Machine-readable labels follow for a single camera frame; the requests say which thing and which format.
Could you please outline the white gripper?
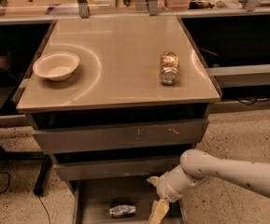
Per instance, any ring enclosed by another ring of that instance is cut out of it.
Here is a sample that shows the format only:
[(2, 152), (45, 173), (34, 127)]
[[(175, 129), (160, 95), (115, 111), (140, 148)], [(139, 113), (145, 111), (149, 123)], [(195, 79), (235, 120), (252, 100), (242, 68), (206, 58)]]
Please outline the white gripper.
[(180, 199), (181, 194), (172, 187), (171, 172), (165, 172), (160, 177), (148, 177), (147, 182), (156, 187), (156, 193), (161, 198), (152, 204), (149, 224), (161, 224), (169, 211), (169, 203), (175, 203)]

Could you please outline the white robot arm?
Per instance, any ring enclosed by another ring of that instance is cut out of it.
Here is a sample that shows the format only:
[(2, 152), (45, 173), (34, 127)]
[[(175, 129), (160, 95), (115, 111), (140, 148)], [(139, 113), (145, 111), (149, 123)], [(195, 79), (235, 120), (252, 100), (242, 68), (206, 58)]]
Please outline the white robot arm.
[(189, 149), (180, 156), (179, 165), (174, 169), (147, 179), (159, 196), (152, 204), (149, 224), (161, 224), (169, 204), (178, 201), (186, 189), (197, 187), (208, 177), (228, 181), (270, 199), (270, 163), (221, 159), (198, 149)]

